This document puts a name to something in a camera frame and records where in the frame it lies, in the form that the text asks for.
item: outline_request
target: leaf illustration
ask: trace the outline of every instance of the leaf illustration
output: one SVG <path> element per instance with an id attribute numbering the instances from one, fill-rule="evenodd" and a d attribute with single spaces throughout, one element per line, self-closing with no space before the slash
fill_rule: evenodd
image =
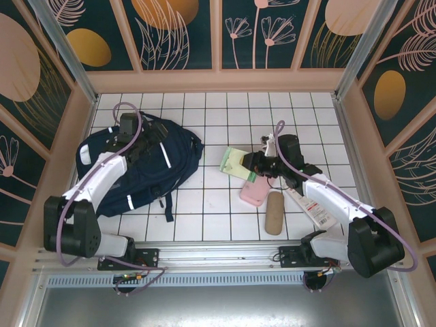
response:
<path id="1" fill-rule="evenodd" d="M 424 67 L 431 65 L 436 59 L 436 33 L 424 36 L 416 34 L 409 37 L 400 53 L 383 58 L 377 64 L 392 58 L 398 58 L 402 70 L 423 72 Z"/>
<path id="2" fill-rule="evenodd" d="M 141 50 L 141 62 L 145 65 L 146 69 L 155 69 L 156 67 L 156 49 L 153 42 L 153 35 L 150 31 L 150 27 L 146 27 L 135 18 L 142 35 L 142 50 Z"/>
<path id="3" fill-rule="evenodd" d="M 423 36 L 436 31 L 436 0 L 420 0 L 412 26 L 416 33 Z"/>
<path id="4" fill-rule="evenodd" d="M 84 0 L 48 0 L 54 17 L 61 26 L 72 27 L 82 16 Z"/>

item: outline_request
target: cable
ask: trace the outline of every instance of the cable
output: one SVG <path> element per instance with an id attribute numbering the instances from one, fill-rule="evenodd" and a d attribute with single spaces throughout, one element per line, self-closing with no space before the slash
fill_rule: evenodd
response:
<path id="1" fill-rule="evenodd" d="M 275 144 L 279 144 L 279 134 L 281 133 L 281 131 L 283 131 L 284 127 L 285 127 L 285 121 L 279 121 L 277 123 L 277 126 L 275 127 L 275 132 L 274 132 Z M 280 146 L 277 145 L 276 148 L 277 148 L 277 152 L 278 152 L 281 160 L 284 162 L 284 164 L 290 170 L 292 170 L 296 174 L 299 174 L 300 176 L 304 177 L 305 179 L 308 179 L 310 181 L 313 181 L 313 182 L 321 184 L 321 185 L 325 185 L 329 189 L 333 190 L 335 193 L 339 194 L 343 199 L 347 200 L 350 204 L 355 206 L 358 210 L 362 211 L 365 215 L 368 215 L 370 218 L 372 218 L 376 223 L 381 225 L 384 229 L 386 229 L 389 233 L 391 233 L 399 242 L 401 242 L 401 244 L 408 250 L 408 252 L 410 252 L 410 255 L 411 255 L 414 262 L 413 262 L 412 266 L 409 268 L 397 268 L 397 267 L 391 266 L 391 267 L 388 267 L 388 269 L 399 271 L 402 273 L 406 273 L 406 272 L 408 273 L 408 272 L 414 271 L 416 269 L 416 267 L 418 267 L 418 257 L 416 256 L 415 251 L 410 247 L 410 245 L 397 232 L 395 232 L 391 227 L 386 225 L 381 219 L 379 219 L 377 216 L 375 216 L 372 212 L 361 207 L 359 205 L 359 203 L 357 203 L 353 198 L 351 198 L 349 195 L 347 195 L 345 192 L 343 192 L 337 186 L 333 185 L 332 183 L 326 184 L 324 181 L 321 181 L 315 177 L 309 176 L 309 175 L 305 174 L 304 172 L 301 172 L 300 170 L 296 169 L 292 164 L 290 164 L 287 161 L 287 159 L 285 158 L 285 156 L 281 152 Z"/>
<path id="2" fill-rule="evenodd" d="M 138 136 L 141 133 L 142 130 L 142 124 L 140 123 L 142 121 L 142 117 L 140 114 L 139 109 L 137 109 L 133 104 L 129 103 L 129 102 L 120 102 L 119 104 L 117 104 L 113 109 L 112 109 L 112 114 L 114 114 L 115 110 L 118 109 L 120 106 L 122 105 L 127 105 L 132 107 L 135 112 L 136 115 L 138 116 L 138 129 L 136 130 L 135 136 L 131 139 L 131 141 L 124 146 L 121 150 L 117 151 L 116 153 L 114 153 L 113 155 L 110 155 L 109 157 L 107 157 L 105 160 L 103 160 L 97 167 L 95 167 L 88 176 L 86 176 L 83 179 L 83 182 L 80 184 L 79 188 L 73 193 L 72 197 L 67 201 L 67 204 L 65 205 L 65 207 L 62 210 L 61 213 L 61 217 L 59 218 L 59 223 L 57 225 L 57 234 L 56 234 L 56 253 L 57 253 L 57 257 L 59 259 L 59 261 L 62 263 L 63 266 L 65 267 L 69 267 L 72 264 L 74 264 L 77 260 L 80 259 L 80 257 L 77 257 L 75 259 L 73 259 L 71 262 L 66 262 L 63 259 L 62 256 L 62 252 L 61 252 L 61 237 L 62 237 L 62 228 L 63 228 L 63 223 L 65 221 L 65 217 L 67 215 L 68 209 L 70 208 L 70 206 L 73 204 L 74 200 L 77 198 L 77 196 L 83 191 L 83 189 L 85 188 L 85 186 L 87 185 L 87 183 L 91 180 L 91 178 L 94 176 L 94 174 L 100 170 L 100 168 L 104 167 L 104 165 L 106 165 L 106 163 L 108 163 L 110 160 L 112 160 L 114 157 L 116 157 L 117 155 L 120 155 L 121 153 L 123 153 L 124 151 L 126 151 L 128 148 L 130 148 L 134 142 L 136 141 L 136 139 L 138 138 Z"/>
<path id="3" fill-rule="evenodd" d="M 271 188 L 271 189 L 278 189 L 279 191 L 286 191 L 287 189 L 289 189 L 289 187 L 286 187 L 285 189 L 282 188 L 282 187 L 273 187 L 273 186 L 270 184 L 270 177 L 268 177 L 268 178 L 266 179 L 266 182 L 268 183 L 268 185 L 270 185 L 270 188 Z"/>
<path id="4" fill-rule="evenodd" d="M 112 262 L 116 262 L 117 264 L 122 264 L 122 265 L 124 265 L 124 266 L 126 266 L 126 267 L 130 267 L 130 268 L 135 268 L 135 269 L 138 269 L 138 270 L 142 270 L 142 271 L 159 271 L 160 270 L 160 273 L 156 276 L 156 277 L 154 277 L 153 279 L 151 279 L 147 284 L 145 284 L 144 286 L 141 286 L 141 287 L 137 287 L 136 289 L 134 289 L 133 291 L 131 291 L 131 292 L 129 292 L 129 293 L 122 293 L 120 290 L 119 290 L 119 288 L 118 288 L 118 286 L 121 284 L 121 282 L 123 282 L 123 280 L 122 279 L 120 279 L 119 281 L 117 281 L 117 283 L 115 284 L 115 291 L 116 291 L 116 293 L 118 294 L 118 295 L 121 295 L 121 294 L 124 294 L 124 296 L 129 296 L 129 295 L 134 295 L 134 294 L 137 294 L 137 293 L 139 293 L 139 292 L 142 292 L 142 291 L 144 291 L 145 289 L 147 289 L 151 284 L 153 284 L 156 280 L 158 280 L 164 273 L 165 273 L 165 270 L 166 270 L 166 268 L 158 268 L 158 267 L 143 267 L 143 266 L 139 266 L 139 265 L 137 265 L 137 264 L 130 264 L 130 263 L 128 263 L 128 262 L 124 262 L 124 261 L 121 261 L 121 260 L 119 260 L 119 259 L 116 259 L 116 258 L 113 258 L 113 257 L 105 257 L 107 260 L 110 260 L 110 261 L 112 261 Z"/>

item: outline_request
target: floral wallpaper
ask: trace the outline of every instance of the floral wallpaper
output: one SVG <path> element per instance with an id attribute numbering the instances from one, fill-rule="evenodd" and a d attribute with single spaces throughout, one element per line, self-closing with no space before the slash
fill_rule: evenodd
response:
<path id="1" fill-rule="evenodd" d="M 223 0 L 222 68 L 290 68 L 307 4 Z"/>
<path id="2" fill-rule="evenodd" d="M 16 246 L 45 163 L 0 121 L 0 243 Z"/>

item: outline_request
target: beige object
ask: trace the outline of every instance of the beige object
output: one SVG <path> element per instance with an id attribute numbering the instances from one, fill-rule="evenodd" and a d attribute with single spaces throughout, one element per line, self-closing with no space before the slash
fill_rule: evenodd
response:
<path id="1" fill-rule="evenodd" d="M 270 235 L 279 235 L 283 227 L 285 198 L 280 192 L 271 192 L 266 204 L 265 231 Z"/>
<path id="2" fill-rule="evenodd" d="M 32 37 L 15 20 L 0 13 L 0 94 L 23 102 L 40 83 L 40 57 Z"/>
<path id="3" fill-rule="evenodd" d="M 326 24 L 334 34 L 359 35 L 365 32 L 379 0 L 330 0 L 326 6 Z"/>

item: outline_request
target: backpack strap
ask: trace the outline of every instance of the backpack strap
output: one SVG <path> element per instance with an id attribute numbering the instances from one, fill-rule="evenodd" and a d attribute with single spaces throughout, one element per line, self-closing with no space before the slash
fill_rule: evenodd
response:
<path id="1" fill-rule="evenodd" d="M 172 196 L 171 196 L 171 192 L 168 192 L 168 194 L 165 196 L 165 202 L 166 202 L 166 207 L 165 207 L 165 217 L 166 217 L 166 221 L 168 223 L 170 223 L 171 221 L 174 221 L 174 217 L 172 216 Z"/>

